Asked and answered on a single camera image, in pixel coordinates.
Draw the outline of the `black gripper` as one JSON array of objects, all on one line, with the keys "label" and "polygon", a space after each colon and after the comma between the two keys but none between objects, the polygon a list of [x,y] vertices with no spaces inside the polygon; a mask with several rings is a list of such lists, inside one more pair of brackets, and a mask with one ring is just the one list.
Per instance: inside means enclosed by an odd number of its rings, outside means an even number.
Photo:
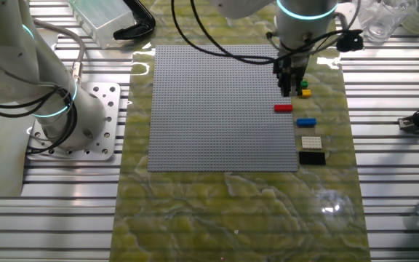
[{"label": "black gripper", "polygon": [[302,94],[301,82],[308,61],[309,56],[304,54],[279,55],[278,60],[274,63],[273,73],[278,76],[278,86],[283,97],[300,96]]}]

